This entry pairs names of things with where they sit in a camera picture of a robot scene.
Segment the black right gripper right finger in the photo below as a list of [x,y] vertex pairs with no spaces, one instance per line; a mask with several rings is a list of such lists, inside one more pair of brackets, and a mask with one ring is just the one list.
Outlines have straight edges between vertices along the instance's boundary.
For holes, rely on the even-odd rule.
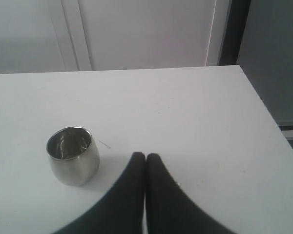
[[158,154],[146,158],[146,223],[149,234],[231,234],[182,191]]

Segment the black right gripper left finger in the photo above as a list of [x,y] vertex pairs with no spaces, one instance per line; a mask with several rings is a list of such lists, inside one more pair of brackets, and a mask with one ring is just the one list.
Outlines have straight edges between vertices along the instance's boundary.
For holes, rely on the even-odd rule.
[[134,152],[109,191],[58,234],[141,234],[146,184],[146,157]]

